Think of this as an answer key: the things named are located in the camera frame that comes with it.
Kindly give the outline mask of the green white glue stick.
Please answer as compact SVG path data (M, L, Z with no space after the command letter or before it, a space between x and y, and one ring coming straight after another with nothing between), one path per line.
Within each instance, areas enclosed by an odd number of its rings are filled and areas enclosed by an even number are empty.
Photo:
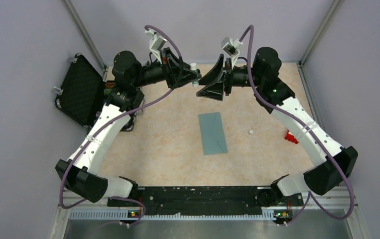
M192 86L194 88L198 87L199 86L199 69L198 69L198 66L197 66L197 63L193 62L190 64L190 70L194 72L193 74L193 79L192 79Z

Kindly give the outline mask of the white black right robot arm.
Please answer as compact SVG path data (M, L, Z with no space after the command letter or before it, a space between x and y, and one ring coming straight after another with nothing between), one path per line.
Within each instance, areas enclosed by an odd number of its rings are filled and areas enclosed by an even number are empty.
M284 205L299 193L324 195L351 175L358 152L332 139L306 112L290 87L279 78L282 61L270 47L259 48L251 65L233 66L220 54L214 67L199 80L203 86L197 96L222 101L232 87L254 85L261 96L258 103L279 120L301 144L314 167L305 172L285 175L261 190L258 202L269 207Z

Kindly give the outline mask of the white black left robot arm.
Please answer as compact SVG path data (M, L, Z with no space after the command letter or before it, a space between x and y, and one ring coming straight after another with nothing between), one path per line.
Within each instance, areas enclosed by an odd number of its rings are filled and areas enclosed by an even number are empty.
M113 180L98 176L103 159L117 134L130 128L138 111L163 100L174 89L201 78L195 63L185 63L175 56L170 48L158 52L155 62L142 65L130 51L122 51L114 58L112 74L115 86L111 89L96 122L86 139L69 159L60 159L55 171L61 179L59 204L63 203L64 189L95 203L103 197L117 196L127 206L138 200L134 183L124 177ZM160 98L142 105L144 94L141 88L165 81L169 88Z

